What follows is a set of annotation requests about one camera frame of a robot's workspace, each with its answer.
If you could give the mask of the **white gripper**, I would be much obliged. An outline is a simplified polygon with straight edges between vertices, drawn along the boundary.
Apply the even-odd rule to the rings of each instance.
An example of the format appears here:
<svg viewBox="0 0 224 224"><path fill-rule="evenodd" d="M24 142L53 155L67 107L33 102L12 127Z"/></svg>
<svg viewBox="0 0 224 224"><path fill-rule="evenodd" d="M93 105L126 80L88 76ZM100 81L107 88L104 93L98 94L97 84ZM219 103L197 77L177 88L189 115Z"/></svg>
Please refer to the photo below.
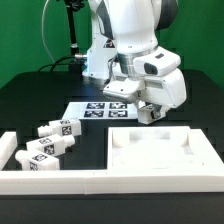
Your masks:
<svg viewBox="0 0 224 224"><path fill-rule="evenodd" d="M107 97L135 103L138 121L151 124L186 100L186 87L178 69L180 57L160 46L152 51L118 55L122 81L111 81L103 89Z"/></svg>

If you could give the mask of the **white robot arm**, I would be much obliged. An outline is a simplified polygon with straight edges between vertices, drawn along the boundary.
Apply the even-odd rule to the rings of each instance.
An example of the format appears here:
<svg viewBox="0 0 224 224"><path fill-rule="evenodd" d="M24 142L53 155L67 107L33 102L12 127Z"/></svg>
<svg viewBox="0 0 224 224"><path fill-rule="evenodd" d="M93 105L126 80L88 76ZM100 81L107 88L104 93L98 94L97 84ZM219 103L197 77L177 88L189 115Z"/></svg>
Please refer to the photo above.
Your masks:
<svg viewBox="0 0 224 224"><path fill-rule="evenodd" d="M157 30L169 27L178 0L88 0L92 45L88 82L113 100L133 104L138 121L150 124L186 100L180 56L158 45Z"/></svg>

